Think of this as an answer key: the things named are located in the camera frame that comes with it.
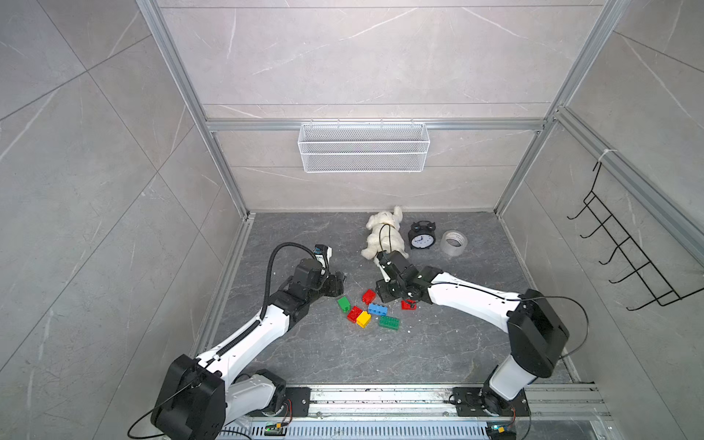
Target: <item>white wire basket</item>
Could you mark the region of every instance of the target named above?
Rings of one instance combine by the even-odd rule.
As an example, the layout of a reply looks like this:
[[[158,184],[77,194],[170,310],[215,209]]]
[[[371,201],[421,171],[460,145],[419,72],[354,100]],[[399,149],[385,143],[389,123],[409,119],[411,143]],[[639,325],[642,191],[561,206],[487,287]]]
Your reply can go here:
[[[423,171],[429,145],[425,124],[414,122],[311,122],[298,134],[306,172]]]

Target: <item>black alarm clock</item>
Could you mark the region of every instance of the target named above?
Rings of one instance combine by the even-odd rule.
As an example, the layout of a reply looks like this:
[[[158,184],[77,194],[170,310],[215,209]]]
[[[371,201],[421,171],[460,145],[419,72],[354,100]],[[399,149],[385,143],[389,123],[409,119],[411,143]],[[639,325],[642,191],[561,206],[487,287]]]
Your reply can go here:
[[[435,223],[428,220],[413,223],[408,231],[408,242],[412,249],[428,249],[435,243]]]

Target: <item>yellow block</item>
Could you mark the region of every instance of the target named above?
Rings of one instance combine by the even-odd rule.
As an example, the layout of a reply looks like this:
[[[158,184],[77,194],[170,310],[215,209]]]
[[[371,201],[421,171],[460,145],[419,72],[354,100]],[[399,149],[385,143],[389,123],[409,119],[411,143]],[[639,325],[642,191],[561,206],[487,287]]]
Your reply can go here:
[[[369,321],[372,320],[372,316],[367,313],[367,312],[362,312],[358,317],[357,317],[357,325],[365,328],[367,327],[367,324],[369,324]]]

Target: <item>white plush dog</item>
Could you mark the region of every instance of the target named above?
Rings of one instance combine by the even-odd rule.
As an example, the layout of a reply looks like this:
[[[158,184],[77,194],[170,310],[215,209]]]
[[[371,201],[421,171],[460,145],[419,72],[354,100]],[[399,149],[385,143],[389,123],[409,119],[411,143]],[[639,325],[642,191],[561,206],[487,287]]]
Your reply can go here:
[[[391,250],[399,251],[401,255],[408,258],[408,254],[403,251],[405,246],[403,238],[398,232],[402,219],[403,213],[400,206],[394,208],[393,214],[384,210],[369,217],[367,229],[372,230],[372,233],[367,237],[367,248],[362,250],[362,257],[372,260],[377,252]],[[391,230],[391,242],[389,242],[389,230]],[[381,231],[381,241],[379,240],[379,231]]]

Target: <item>clear packing tape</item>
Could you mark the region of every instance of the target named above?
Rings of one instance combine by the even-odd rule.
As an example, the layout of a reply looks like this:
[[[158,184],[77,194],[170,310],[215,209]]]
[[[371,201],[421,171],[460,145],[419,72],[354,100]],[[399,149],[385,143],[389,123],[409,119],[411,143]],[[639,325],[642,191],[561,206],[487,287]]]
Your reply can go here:
[[[467,237],[459,231],[445,231],[440,240],[440,249],[450,257],[462,254],[467,248]]]

